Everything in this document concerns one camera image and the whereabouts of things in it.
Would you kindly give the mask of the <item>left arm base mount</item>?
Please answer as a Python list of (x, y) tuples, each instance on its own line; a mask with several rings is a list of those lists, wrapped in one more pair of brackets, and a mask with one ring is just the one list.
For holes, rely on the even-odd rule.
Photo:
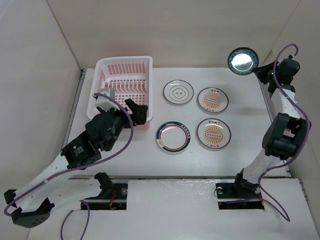
[(122, 211), (127, 209), (128, 183), (116, 182), (106, 196), (86, 198), (84, 201), (93, 211)]

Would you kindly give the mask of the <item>upper orange sunburst plate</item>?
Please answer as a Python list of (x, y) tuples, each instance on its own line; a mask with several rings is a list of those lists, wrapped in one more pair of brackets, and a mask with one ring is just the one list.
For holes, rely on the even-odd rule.
[(197, 95), (198, 105), (209, 113), (221, 113), (229, 106), (227, 94), (219, 88), (207, 87)]

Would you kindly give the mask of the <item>pink plastic dish rack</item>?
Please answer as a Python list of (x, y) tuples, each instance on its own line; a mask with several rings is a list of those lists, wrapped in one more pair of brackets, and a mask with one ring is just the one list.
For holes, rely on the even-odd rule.
[(148, 106), (146, 121), (153, 118), (153, 58), (118, 56), (100, 59), (94, 69), (90, 95), (104, 88), (114, 90), (115, 100), (126, 108), (126, 99)]

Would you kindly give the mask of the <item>lower orange sunburst plate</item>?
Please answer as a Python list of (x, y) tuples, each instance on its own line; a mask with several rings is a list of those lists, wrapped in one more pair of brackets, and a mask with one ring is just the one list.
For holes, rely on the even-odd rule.
[(229, 126), (218, 118), (202, 120), (197, 126), (196, 134), (204, 146), (214, 150), (225, 148), (232, 138)]

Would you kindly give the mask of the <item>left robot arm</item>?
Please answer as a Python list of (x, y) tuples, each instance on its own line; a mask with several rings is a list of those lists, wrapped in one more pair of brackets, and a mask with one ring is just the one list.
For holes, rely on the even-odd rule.
[(76, 187), (67, 188), (65, 182), (80, 171), (103, 163), (101, 153), (112, 150), (123, 129), (133, 130), (146, 123), (147, 105), (138, 105), (130, 98), (124, 102), (126, 108), (108, 97), (108, 105), (97, 107), (99, 113), (85, 125), (85, 130), (43, 172), (24, 187), (4, 193), (4, 214), (11, 217), (13, 224), (31, 229), (66, 205), (111, 195), (114, 184), (105, 172)]

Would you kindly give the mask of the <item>orange sunburst plate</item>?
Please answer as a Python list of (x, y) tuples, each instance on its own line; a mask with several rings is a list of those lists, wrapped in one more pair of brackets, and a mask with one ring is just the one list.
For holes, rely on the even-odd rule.
[(202, 120), (197, 126), (196, 134), (204, 146), (214, 150), (225, 148), (232, 138), (229, 126), (218, 118)]
[(197, 95), (198, 105), (209, 113), (221, 113), (229, 106), (227, 94), (219, 88), (207, 87)]

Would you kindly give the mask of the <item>white plate with flower emblem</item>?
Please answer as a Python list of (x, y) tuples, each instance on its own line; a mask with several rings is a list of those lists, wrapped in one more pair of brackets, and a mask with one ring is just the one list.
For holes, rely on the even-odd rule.
[(182, 79), (168, 82), (163, 88), (164, 98), (171, 104), (184, 105), (192, 100), (195, 91), (190, 83)]

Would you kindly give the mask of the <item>dark teal patterned plate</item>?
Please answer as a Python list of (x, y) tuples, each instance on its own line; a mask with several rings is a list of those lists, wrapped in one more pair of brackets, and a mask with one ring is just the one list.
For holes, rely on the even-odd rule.
[(229, 70), (239, 76), (250, 75), (258, 65), (258, 54), (249, 47), (236, 48), (227, 58), (227, 66)]

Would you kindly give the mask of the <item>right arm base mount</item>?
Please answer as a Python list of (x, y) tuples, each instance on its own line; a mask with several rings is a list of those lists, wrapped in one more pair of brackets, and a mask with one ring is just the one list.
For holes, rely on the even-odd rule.
[(260, 193), (237, 187), (234, 182), (216, 182), (214, 195), (219, 210), (264, 210)]

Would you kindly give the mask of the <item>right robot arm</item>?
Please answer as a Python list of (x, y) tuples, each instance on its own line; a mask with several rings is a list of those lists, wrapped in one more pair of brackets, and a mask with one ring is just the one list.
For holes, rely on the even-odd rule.
[(304, 142), (310, 124), (296, 106), (296, 90), (291, 84), (299, 69), (300, 64), (291, 55), (282, 62), (275, 61), (253, 69), (258, 80), (268, 86), (276, 116), (262, 139), (261, 152), (236, 175), (231, 184), (231, 191), (237, 197), (255, 192), (260, 176), (279, 161), (294, 157)]

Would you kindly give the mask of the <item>white plate green red rim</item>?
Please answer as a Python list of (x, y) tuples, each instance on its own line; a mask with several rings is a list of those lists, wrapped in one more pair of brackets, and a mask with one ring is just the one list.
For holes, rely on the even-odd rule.
[(157, 145), (163, 151), (170, 154), (178, 154), (189, 146), (191, 133), (183, 123), (168, 121), (158, 128), (155, 139)]

